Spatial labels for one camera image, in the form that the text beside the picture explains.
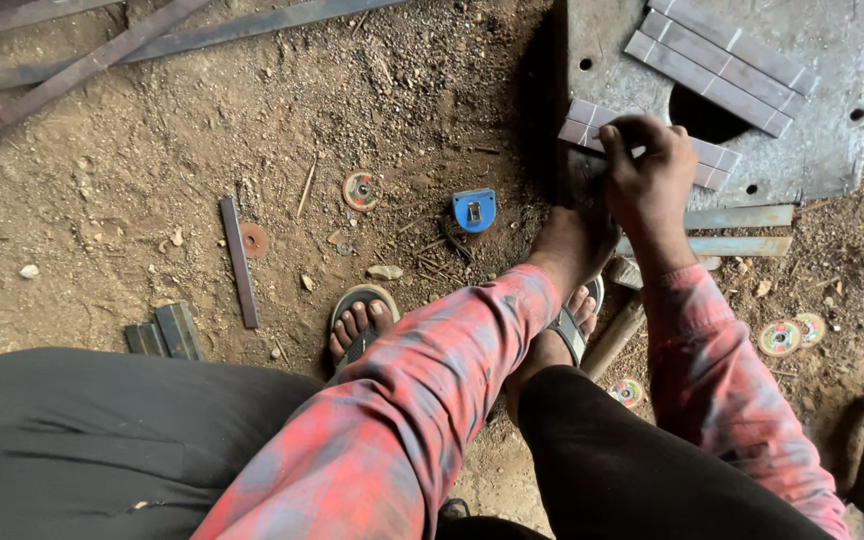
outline dirt floor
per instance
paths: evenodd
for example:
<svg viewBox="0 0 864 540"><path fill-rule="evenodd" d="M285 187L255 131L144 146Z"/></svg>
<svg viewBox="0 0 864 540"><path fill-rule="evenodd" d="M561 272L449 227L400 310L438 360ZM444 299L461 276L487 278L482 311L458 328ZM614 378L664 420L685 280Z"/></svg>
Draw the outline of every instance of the dirt floor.
<svg viewBox="0 0 864 540"><path fill-rule="evenodd" d="M86 53L164 3L129 0L1 33L0 69ZM216 1L185 25L288 3ZM550 4L413 0L365 22L360 14L115 67L6 130L0 353L125 352L124 326L184 301L210 362L324 380L330 310L341 291L369 281L368 267L404 270L383 285L408 312L520 261L554 184L548 169L531 168L523 133L535 126L515 113L530 88L523 81L537 79L523 58ZM1 91L0 108L22 93ZM377 175L383 193L368 213L342 199L342 181L357 169ZM415 256L440 238L435 215L450 194L480 188L495 189L499 209L488 231L462 239L474 260L446 245ZM227 193L238 198L241 221L270 237L269 254L250 263L257 330L243 328L224 246L217 201ZM353 254L330 243L336 231ZM792 227L770 233L794 237L788 256L726 259L712 274L753 330L798 313L837 328L814 349L763 362L823 460L847 470L846 445L832 437L846 405L864 395L864 178L857 192L810 202ZM20 276L31 264L39 275ZM763 281L772 286L757 296ZM604 323L623 294L609 294ZM645 343L643 327L599 383L647 382ZM498 411L469 446L453 494L475 514L550 534L528 449ZM648 401L636 412L652 417ZM853 459L857 447L853 438ZM849 520L864 538L854 509Z"/></svg>

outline grinding disc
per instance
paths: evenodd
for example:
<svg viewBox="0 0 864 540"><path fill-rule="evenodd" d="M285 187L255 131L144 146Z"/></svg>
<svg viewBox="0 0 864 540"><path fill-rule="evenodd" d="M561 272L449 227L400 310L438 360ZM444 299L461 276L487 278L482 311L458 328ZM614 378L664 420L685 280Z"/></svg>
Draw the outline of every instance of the grinding disc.
<svg viewBox="0 0 864 540"><path fill-rule="evenodd" d="M758 333L758 350L769 357L787 357L799 350L800 345L802 329L795 321L772 321Z"/></svg>
<svg viewBox="0 0 864 540"><path fill-rule="evenodd" d="M632 409L642 403L645 393L642 385L634 378L623 378L613 384L608 390L608 395L615 398L617 402L624 405L626 409Z"/></svg>
<svg viewBox="0 0 864 540"><path fill-rule="evenodd" d="M815 313L798 313L795 320L805 328L805 334L801 337L801 348L809 349L826 336L828 326L822 317Z"/></svg>
<svg viewBox="0 0 864 540"><path fill-rule="evenodd" d="M262 227L255 223L242 223L239 232L242 233L242 247L247 258L259 259L269 253L269 235Z"/></svg>
<svg viewBox="0 0 864 540"><path fill-rule="evenodd" d="M361 213L374 209L380 197L376 177L366 171L353 171L342 183L345 203Z"/></svg>

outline flip-flop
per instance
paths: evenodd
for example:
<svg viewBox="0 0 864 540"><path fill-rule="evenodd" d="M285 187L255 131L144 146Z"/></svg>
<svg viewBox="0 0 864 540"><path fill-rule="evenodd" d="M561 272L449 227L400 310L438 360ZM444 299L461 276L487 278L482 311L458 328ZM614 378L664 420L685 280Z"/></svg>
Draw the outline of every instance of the flip-flop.
<svg viewBox="0 0 864 540"><path fill-rule="evenodd" d="M328 327L335 328L335 321L339 319L343 312L351 310L353 304L356 302L361 302L366 306L366 310L368 310L369 302L373 300L381 300L384 302L385 305L389 307L391 322L399 322L399 308L396 306L396 300L392 298L389 291L378 285L364 283L361 285L355 285L353 288L342 293L339 301L335 304L335 309L332 309L332 318L328 323ZM355 339L352 340L352 344L345 349L345 352L342 354L342 359L339 361L338 365L335 366L335 372L339 373L345 369L347 365L362 358L362 355L366 352L366 348L372 345L372 343L377 339L378 332L376 331L376 327L373 325L372 319L369 319L366 329L359 332Z"/></svg>
<svg viewBox="0 0 864 540"><path fill-rule="evenodd" d="M598 314L602 307L602 298L605 296L602 276L596 277L585 287L588 289L588 296L595 300L595 308L592 312ZM579 322L575 320L572 310L563 305L556 318L552 319L546 328L561 337L572 356L572 365L579 367L582 364L582 355L586 352L586 338L582 336Z"/></svg>

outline black pants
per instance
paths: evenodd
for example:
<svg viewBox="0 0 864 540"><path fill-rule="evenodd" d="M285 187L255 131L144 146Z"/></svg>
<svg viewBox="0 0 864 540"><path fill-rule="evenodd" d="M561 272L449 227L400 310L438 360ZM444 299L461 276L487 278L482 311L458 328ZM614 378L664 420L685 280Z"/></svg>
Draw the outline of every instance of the black pants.
<svg viewBox="0 0 864 540"><path fill-rule="evenodd" d="M0 355L0 538L186 538L321 387L258 367L71 349ZM522 435L563 538L828 538L582 372L539 372ZM498 518L438 538L545 538Z"/></svg>

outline pink plaid sleeve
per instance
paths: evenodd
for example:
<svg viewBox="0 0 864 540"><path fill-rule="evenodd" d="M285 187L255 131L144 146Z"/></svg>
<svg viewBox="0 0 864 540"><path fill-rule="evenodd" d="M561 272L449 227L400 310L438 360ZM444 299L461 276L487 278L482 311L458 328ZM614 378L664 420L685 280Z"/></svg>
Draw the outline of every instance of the pink plaid sleeve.
<svg viewBox="0 0 864 540"><path fill-rule="evenodd" d="M519 265L406 315L295 412L193 538L434 537L466 445L561 305Z"/></svg>
<svg viewBox="0 0 864 540"><path fill-rule="evenodd" d="M702 266L642 290L658 425L743 471L840 540L831 474Z"/></svg>

